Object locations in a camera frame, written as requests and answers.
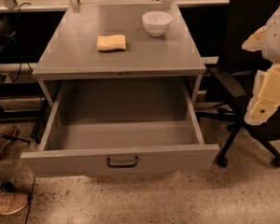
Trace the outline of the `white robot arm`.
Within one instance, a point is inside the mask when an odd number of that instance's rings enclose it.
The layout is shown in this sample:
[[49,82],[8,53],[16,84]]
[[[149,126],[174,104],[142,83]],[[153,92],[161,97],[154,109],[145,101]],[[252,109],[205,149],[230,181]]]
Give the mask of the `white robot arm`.
[[242,49],[260,51],[265,60],[273,63],[267,71],[258,70],[244,117],[247,124],[259,126],[280,106],[280,7],[244,42]]

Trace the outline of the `white and yellow gripper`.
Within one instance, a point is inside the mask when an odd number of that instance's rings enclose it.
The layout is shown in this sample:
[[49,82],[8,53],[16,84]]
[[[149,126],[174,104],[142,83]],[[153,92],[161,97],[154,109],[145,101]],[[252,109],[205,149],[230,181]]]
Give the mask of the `white and yellow gripper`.
[[[255,52],[261,50],[265,27],[260,27],[242,45],[242,49]],[[244,120],[258,126],[266,122],[280,106],[280,64],[273,64],[267,71],[258,70]]]

